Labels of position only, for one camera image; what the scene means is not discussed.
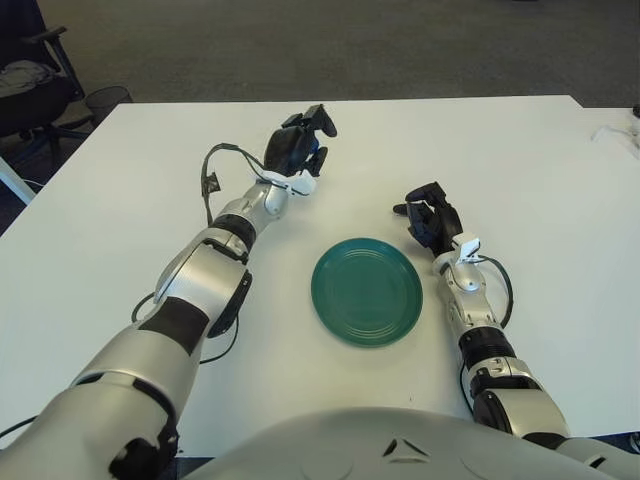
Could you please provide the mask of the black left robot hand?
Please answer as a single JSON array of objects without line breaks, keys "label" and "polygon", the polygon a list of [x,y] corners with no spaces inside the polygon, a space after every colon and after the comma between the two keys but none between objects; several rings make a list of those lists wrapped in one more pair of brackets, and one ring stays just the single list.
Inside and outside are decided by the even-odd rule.
[{"label": "black left robot hand", "polygon": [[307,170],[312,177],[319,177],[328,148],[320,146],[317,131],[329,138],[338,134],[323,104],[312,105],[305,113],[287,118],[269,139],[264,169],[285,177]]}]

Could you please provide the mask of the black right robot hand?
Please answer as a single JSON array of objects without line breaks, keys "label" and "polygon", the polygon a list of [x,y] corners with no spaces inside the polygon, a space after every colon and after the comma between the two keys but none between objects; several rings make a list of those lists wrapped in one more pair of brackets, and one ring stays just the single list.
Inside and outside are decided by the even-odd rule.
[{"label": "black right robot hand", "polygon": [[423,185],[393,206],[393,213],[409,220],[410,235],[435,257],[452,251],[453,238],[463,232],[456,209],[437,182]]}]

